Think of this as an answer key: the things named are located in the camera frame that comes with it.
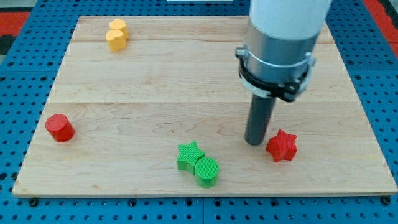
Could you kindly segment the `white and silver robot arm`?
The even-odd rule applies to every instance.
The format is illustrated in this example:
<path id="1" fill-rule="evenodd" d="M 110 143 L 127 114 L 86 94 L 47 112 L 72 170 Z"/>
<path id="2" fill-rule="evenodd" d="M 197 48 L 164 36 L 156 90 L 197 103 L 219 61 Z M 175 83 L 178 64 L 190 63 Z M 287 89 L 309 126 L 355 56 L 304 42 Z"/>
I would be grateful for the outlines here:
<path id="1" fill-rule="evenodd" d="M 331 0 L 251 0 L 236 49 L 243 85 L 261 98 L 294 101 L 312 77 L 313 48 L 330 6 Z"/>

